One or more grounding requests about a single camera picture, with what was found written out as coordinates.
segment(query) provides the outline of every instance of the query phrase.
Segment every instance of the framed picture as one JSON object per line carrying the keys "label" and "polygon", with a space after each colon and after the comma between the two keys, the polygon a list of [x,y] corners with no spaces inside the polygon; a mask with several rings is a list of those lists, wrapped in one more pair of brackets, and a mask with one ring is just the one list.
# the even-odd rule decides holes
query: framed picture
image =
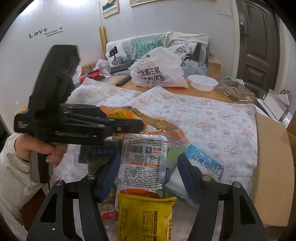
{"label": "framed picture", "polygon": [[136,6],[139,4],[147,3],[147,2],[154,2],[154,1],[160,1],[160,0],[129,0],[130,1],[130,6]]}
{"label": "framed picture", "polygon": [[119,12],[118,0],[101,0],[103,8],[103,17],[109,17]]}

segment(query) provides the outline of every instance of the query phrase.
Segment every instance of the white bowl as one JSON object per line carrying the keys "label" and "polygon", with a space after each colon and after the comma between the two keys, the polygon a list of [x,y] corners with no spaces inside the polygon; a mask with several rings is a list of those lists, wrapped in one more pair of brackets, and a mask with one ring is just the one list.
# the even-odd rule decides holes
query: white bowl
{"label": "white bowl", "polygon": [[201,91],[212,91],[218,85],[216,80],[204,75],[190,75],[188,79],[194,89]]}

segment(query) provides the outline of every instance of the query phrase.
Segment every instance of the beige sleeve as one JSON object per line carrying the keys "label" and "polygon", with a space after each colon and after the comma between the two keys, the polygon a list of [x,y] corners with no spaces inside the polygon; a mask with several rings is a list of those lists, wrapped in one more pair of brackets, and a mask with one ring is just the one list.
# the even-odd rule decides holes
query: beige sleeve
{"label": "beige sleeve", "polygon": [[21,221],[20,210],[44,184],[31,180],[30,164],[16,155],[15,141],[19,135],[11,135],[0,154],[0,200]]}

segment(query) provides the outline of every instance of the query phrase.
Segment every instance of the light switch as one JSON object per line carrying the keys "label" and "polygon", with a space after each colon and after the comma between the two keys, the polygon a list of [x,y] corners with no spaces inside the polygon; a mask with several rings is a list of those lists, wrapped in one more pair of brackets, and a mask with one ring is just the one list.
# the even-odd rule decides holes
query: light switch
{"label": "light switch", "polygon": [[229,10],[224,10],[224,9],[218,9],[218,13],[222,15],[228,15],[231,16],[231,13]]}

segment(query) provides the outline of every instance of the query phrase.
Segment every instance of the human hand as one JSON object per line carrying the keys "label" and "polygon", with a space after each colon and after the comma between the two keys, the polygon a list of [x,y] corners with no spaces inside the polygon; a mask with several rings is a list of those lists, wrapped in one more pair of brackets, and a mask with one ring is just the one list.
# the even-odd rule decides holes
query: human hand
{"label": "human hand", "polygon": [[15,152],[19,158],[30,162],[31,151],[48,154],[47,163],[57,167],[67,151],[67,144],[52,146],[27,134],[21,134],[15,141]]}

